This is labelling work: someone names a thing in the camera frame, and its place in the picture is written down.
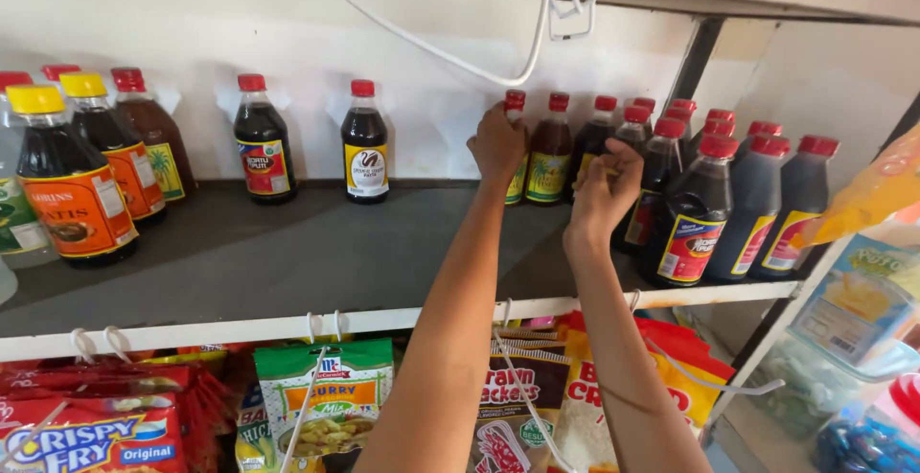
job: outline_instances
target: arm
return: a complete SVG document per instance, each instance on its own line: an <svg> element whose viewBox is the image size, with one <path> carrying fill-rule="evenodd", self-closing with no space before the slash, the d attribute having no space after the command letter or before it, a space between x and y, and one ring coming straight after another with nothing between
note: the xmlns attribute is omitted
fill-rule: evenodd
<svg viewBox="0 0 920 473"><path fill-rule="evenodd" d="M642 159L614 139L579 176L564 235L591 340L597 383L622 471L709 472L706 455L661 383L610 258L610 235L638 196ZM607 168L619 172L608 181Z"/></svg>
<svg viewBox="0 0 920 473"><path fill-rule="evenodd" d="M505 194L523 157L523 123L503 104L467 142L482 174L421 309L393 391L355 473L462 472L489 371Z"/></svg>

